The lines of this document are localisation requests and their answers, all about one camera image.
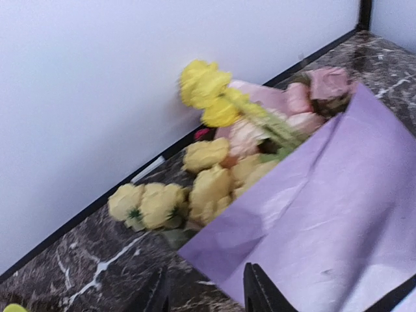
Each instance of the white wall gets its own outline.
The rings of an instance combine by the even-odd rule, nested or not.
[[[0,2],[0,273],[198,125],[192,59],[264,83],[354,28],[358,0]]]
[[[370,31],[416,53],[416,1],[373,1]]]

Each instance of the wrapping paper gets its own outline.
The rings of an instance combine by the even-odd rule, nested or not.
[[[259,263],[302,312],[360,312],[416,273],[416,142],[360,84],[348,110],[179,254],[244,305]],[[395,311],[416,311],[411,293]]]
[[[283,90],[241,80],[233,80],[229,86],[239,89],[243,94],[249,94],[252,102],[261,102],[262,106],[267,109],[277,110],[286,116],[293,115],[287,105],[287,95]]]

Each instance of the marble surface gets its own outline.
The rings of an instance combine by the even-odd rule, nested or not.
[[[307,69],[344,66],[416,135],[416,56],[367,32],[356,34]],[[183,152],[141,183],[192,184]],[[172,311],[242,311],[156,233],[134,233],[107,208],[82,221],[0,285],[0,310],[18,302],[38,311],[123,311],[150,274],[168,265]]]

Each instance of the rose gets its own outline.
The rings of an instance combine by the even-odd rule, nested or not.
[[[311,78],[311,99],[333,99],[349,93],[352,89],[344,68],[321,68],[307,73]]]

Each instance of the black metal frame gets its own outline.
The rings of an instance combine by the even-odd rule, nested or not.
[[[357,29],[369,31],[371,26],[372,0],[361,0]]]
[[[370,20],[371,20],[371,8],[372,8],[372,0],[361,0],[361,6],[359,11],[359,21],[355,29],[351,30],[350,32],[346,33],[344,36],[336,39],[334,42],[326,45],[322,49],[319,49],[317,52],[313,53],[312,55],[306,57],[303,61],[299,62],[298,64],[295,64],[294,66],[290,67],[288,70],[285,70],[283,73],[277,75],[275,78],[269,80],[264,85],[265,86],[276,86],[281,81],[289,78],[292,74],[295,72],[298,72],[305,66],[306,64],[309,64],[310,62],[313,62],[314,60],[317,60],[319,57],[321,57],[323,54],[327,53],[329,50],[333,49],[335,46],[338,46],[339,44],[343,43],[345,40],[349,39],[351,36],[353,36],[357,31],[360,30],[369,30],[370,27]],[[104,193],[102,196],[100,196],[98,199],[96,199],[93,203],[91,203],[88,207],[86,207],[84,210],[82,210],[80,213],[78,213],[76,216],[74,216],[71,220],[66,222],[63,226],[58,228],[54,233],[52,233],[50,236],[48,236],[44,241],[42,241],[38,246],[33,248],[28,254],[26,254],[23,258],[21,258],[17,263],[15,263],[13,266],[11,266],[6,272],[0,275],[0,284],[4,282],[6,279],[11,277],[13,273],[15,273],[17,270],[21,269],[23,266],[25,266],[31,259],[36,257],[38,254],[40,254],[42,251],[44,251],[46,248],[51,246],[55,241],[57,241],[61,236],[67,234],[71,229],[73,229],[75,226],[80,224],[86,217],[92,215],[94,212],[96,212],[98,209],[103,207],[109,196],[112,195],[119,186],[126,184],[130,182],[132,178],[137,176],[141,171],[146,169],[152,162],[154,162],[158,157],[163,156],[165,159],[170,158],[171,156],[175,155],[179,151],[181,151],[183,148],[188,146],[190,143],[194,140],[194,134],[197,130],[201,129],[202,126],[199,126],[199,128],[193,130],[186,136],[184,136],[181,140],[177,141],[175,144],[170,146],[168,149],[164,150],[162,153],[160,153],[158,156],[154,157],[152,160],[147,162],[144,166],[140,167],[138,170],[134,171],[132,174],[127,176],[123,181],[119,182],[117,185],[112,187],[110,190],[108,190],[106,193]]]

